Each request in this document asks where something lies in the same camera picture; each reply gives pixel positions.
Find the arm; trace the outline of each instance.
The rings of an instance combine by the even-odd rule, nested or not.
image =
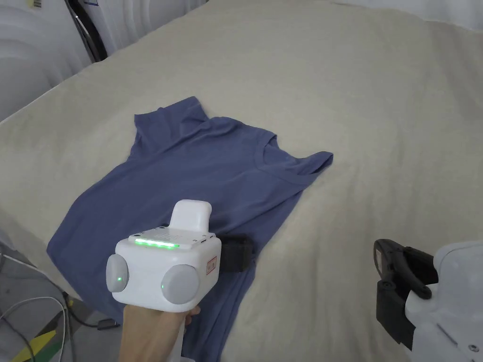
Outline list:
[[[119,362],[164,362],[176,342],[181,323],[189,324],[199,307],[169,313],[139,306],[124,308]]]

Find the cable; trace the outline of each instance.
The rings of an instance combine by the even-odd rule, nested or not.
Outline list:
[[[46,277],[48,277],[48,276],[47,276],[47,274],[46,274],[45,272],[41,271],[41,270],[40,270],[39,268],[37,268],[36,266],[33,266],[33,265],[27,264],[27,263],[25,263],[25,262],[22,262],[22,261],[20,261],[20,260],[18,260],[18,259],[16,259],[16,258],[11,257],[10,255],[3,255],[3,256],[4,256],[6,259],[9,259],[9,260],[11,260],[11,261],[13,261],[13,262],[19,263],[19,264],[21,264],[21,265],[23,265],[23,266],[26,266],[27,268],[30,268],[30,269],[32,269],[32,270],[35,270],[35,271],[37,271],[37,272],[39,272],[39,273],[41,273],[41,274],[44,274]]]
[[[18,275],[13,275],[10,273],[1,273],[0,277],[7,278],[7,279],[15,279],[15,280],[46,280],[45,276],[39,275],[37,277],[34,277],[32,275],[25,275],[25,276],[18,276]]]
[[[21,334],[17,329],[15,329],[15,327],[12,326],[12,324],[6,318],[3,318],[3,320],[5,321],[5,324],[7,325],[8,328],[10,328],[10,330],[12,332],[14,332],[18,337],[20,337],[20,339],[22,339],[22,341],[25,344],[25,347],[27,348],[28,352],[30,353],[30,360],[32,362],[36,362],[35,354],[33,353],[32,346],[28,342],[28,339],[23,334]]]
[[[27,303],[30,303],[30,302],[33,302],[33,301],[36,301],[36,300],[42,300],[42,299],[52,299],[57,304],[59,304],[60,308],[62,309],[62,314],[64,316],[64,333],[63,333],[63,336],[62,336],[62,346],[60,347],[60,355],[59,355],[59,362],[61,362],[62,361],[62,354],[64,353],[65,334],[66,334],[66,331],[67,331],[68,322],[67,322],[67,315],[65,314],[65,308],[64,308],[63,304],[60,301],[58,301],[56,298],[54,298],[54,297],[37,297],[37,298],[30,298],[30,299],[26,299],[26,300],[23,300],[21,302],[15,303],[13,306],[8,308],[5,311],[5,313],[3,313],[0,316],[0,321],[2,319],[6,318],[10,313],[12,313],[14,310],[19,308],[20,306],[27,304]]]
[[[91,51],[95,61],[99,62],[107,58],[107,52],[102,38],[100,37],[96,26],[82,5],[76,0],[66,0],[66,3],[74,12],[74,17],[77,17],[77,19],[74,20],[78,20],[80,22],[79,25],[82,29],[82,33],[87,40],[87,46],[89,47],[89,50]]]
[[[4,264],[5,264],[4,248],[3,248],[3,245],[0,243],[0,273],[3,269]],[[14,326],[12,326],[12,324],[6,318],[4,318],[4,320],[5,320],[5,324],[7,325],[7,327],[10,328],[10,330],[13,333],[15,333],[24,342],[25,347],[27,348],[28,352],[30,353],[30,360],[32,362],[36,362],[35,354],[33,353],[32,346],[28,342],[28,339],[23,334],[21,334]]]
[[[51,284],[52,284],[54,287],[56,287],[56,288],[59,290],[59,292],[61,292],[61,293],[62,293],[62,296],[64,297],[64,300],[65,300],[65,305],[66,305],[67,311],[69,312],[69,315],[70,315],[72,318],[74,318],[74,319],[75,319],[75,320],[76,320],[76,321],[77,321],[79,324],[83,325],[84,327],[88,327],[88,328],[96,328],[96,329],[99,329],[99,322],[98,322],[97,324],[89,324],[89,323],[86,323],[86,322],[82,321],[82,320],[81,320],[81,319],[80,319],[80,318],[79,318],[77,315],[75,315],[74,311],[73,311],[73,310],[72,310],[72,308],[69,306],[69,301],[67,300],[68,294],[67,294],[67,293],[65,293],[65,292],[64,292],[64,291],[63,291],[63,290],[62,290],[62,289],[61,289],[61,288],[60,288],[60,287],[59,287],[57,284],[55,284],[54,282],[52,282],[52,281],[50,280],[50,278],[48,277],[48,275],[47,275],[45,272],[43,272],[42,270],[40,270],[40,269],[39,269],[39,268],[37,268],[36,266],[33,266],[33,265],[27,264],[27,263],[25,263],[25,262],[22,262],[22,261],[20,261],[20,260],[18,260],[18,259],[16,259],[16,258],[13,258],[13,257],[9,256],[9,255],[4,255],[3,253],[2,253],[2,255],[3,255],[5,258],[7,258],[7,259],[9,259],[9,260],[11,260],[11,261],[13,261],[13,262],[19,263],[19,264],[21,264],[21,265],[23,265],[23,266],[26,266],[27,268],[30,268],[30,269],[32,269],[32,270],[35,270],[35,271],[37,271],[37,272],[39,272],[39,273],[43,274],[43,275],[44,275],[44,276],[47,278],[47,280],[48,280],[48,281],[49,281],[49,282],[50,282],[50,283],[51,283]]]

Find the t-shirt sleeve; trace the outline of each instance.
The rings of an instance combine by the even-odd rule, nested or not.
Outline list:
[[[209,118],[196,97],[157,111],[136,114],[136,138],[131,147],[129,160],[149,157],[165,150],[191,133]]]

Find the white curtain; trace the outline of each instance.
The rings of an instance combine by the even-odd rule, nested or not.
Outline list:
[[[335,3],[406,11],[425,20],[483,30],[483,0],[333,0]]]

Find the gray round knob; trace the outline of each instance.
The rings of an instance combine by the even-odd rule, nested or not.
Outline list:
[[[192,300],[198,288],[198,273],[195,268],[186,264],[173,266],[166,272],[161,282],[161,290],[166,300],[178,305]]]
[[[128,264],[119,254],[113,254],[107,259],[106,284],[111,292],[122,292],[129,279]]]

